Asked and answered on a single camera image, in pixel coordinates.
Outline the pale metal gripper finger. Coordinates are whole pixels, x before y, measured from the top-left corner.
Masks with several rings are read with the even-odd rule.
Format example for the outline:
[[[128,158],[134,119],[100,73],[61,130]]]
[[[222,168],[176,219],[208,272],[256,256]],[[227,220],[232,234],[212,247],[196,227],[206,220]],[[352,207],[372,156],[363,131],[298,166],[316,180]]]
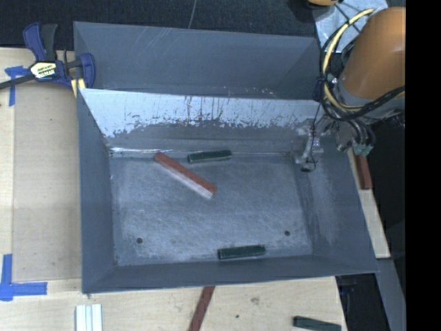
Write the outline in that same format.
[[[301,137],[320,137],[326,130],[326,120],[308,119],[296,128],[296,134]]]
[[[320,139],[318,137],[309,137],[305,149],[294,157],[295,163],[299,165],[316,165],[323,153],[324,148],[321,146]]]

